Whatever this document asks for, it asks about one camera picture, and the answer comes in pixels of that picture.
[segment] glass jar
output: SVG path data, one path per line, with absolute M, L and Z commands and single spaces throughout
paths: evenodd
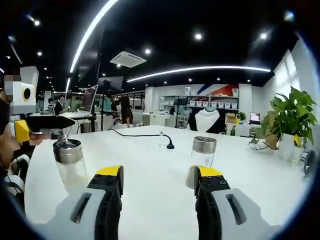
M 61 139 L 53 144 L 53 152 L 61 180 L 68 193 L 88 185 L 88 175 L 81 142 Z
M 191 151 L 191 167 L 186 178 L 186 185 L 194 189 L 195 167 L 211 168 L 214 161 L 217 140 L 206 136 L 196 136 L 193 139 Z

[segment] curved led light strip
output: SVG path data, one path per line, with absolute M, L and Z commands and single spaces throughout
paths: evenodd
M 241 70 L 251 70 L 251 71 L 259 71 L 259 72 L 266 72 L 266 73 L 271 72 L 270 69 L 253 67 L 253 66 L 197 66 L 197 67 L 189 67 L 189 68 L 180 68 L 180 69 L 175 69 L 170 71 L 162 71 L 162 72 L 158 72 L 158 73 L 154 73 L 146 76 L 136 77 L 126 82 L 130 83 L 133 81 L 152 78 L 155 76 L 166 75 L 166 74 L 173 74 L 173 73 L 187 72 L 187 71 L 194 71 L 194 70 L 208 70 L 208 69 L 241 69 Z
M 70 73 L 72 73 L 75 69 L 75 66 L 77 64 L 77 61 L 79 59 L 79 56 L 88 40 L 88 38 L 90 37 L 91 33 L 93 32 L 93 30 L 95 29 L 95 27 L 97 26 L 97 24 L 100 22 L 100 20 L 103 18 L 103 16 L 108 12 L 108 10 L 117 2 L 118 0 L 109 0 L 104 7 L 100 10 L 100 12 L 95 16 L 95 18 L 93 19 L 92 23 L 90 24 L 90 26 L 88 27 L 87 31 L 85 32 L 79 47 L 75 53 L 75 56 L 73 58 L 73 62 L 70 68 Z

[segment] woman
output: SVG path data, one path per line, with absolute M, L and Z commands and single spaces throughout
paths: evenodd
M 123 96 L 120 99 L 121 104 L 121 123 L 126 124 L 130 128 L 130 124 L 133 124 L 134 116 L 130 108 L 130 100 L 127 96 Z

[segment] shelf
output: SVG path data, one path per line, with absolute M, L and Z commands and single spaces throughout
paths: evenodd
M 238 99 L 238 96 L 218 96 L 218 95 L 162 95 L 164 98 L 217 98 L 217 99 Z
M 163 106 L 163 107 L 176 107 L 177 105 L 160 105 L 160 106 Z M 205 108 L 204 106 L 190 106 L 190 105 L 179 105 L 179 107 L 186 107 L 186 108 Z M 235 108 L 221 108 L 221 107 L 216 107 L 216 109 L 225 109 L 225 110 L 228 110 L 228 111 L 239 111 L 239 109 L 235 109 Z

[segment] black ceiling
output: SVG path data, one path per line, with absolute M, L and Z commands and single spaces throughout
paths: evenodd
M 0 68 L 5 56 L 14 57 L 8 36 L 14 36 L 14 46 L 23 66 L 36 65 L 40 77 L 38 91 L 64 91 L 69 70 L 91 21 L 106 0 L 13 0 L 0 3 Z M 286 9 L 275 0 L 118 0 L 101 20 L 86 48 L 102 36 L 99 49 L 99 76 L 124 76 L 124 80 L 156 72 L 210 65 L 252 66 L 274 70 L 287 49 L 292 49 L 297 37 L 293 23 L 284 21 Z M 26 16 L 39 19 L 35 27 Z M 203 39 L 195 41 L 194 34 Z M 268 32 L 266 40 L 260 34 Z M 144 55 L 144 49 L 152 50 Z M 147 62 L 134 68 L 117 68 L 110 60 L 125 49 L 141 53 Z M 96 83 L 94 70 L 71 88 Z M 148 86 L 203 83 L 247 83 L 263 86 L 272 73 L 243 70 L 205 70 L 174 73 L 123 83 L 124 92 Z

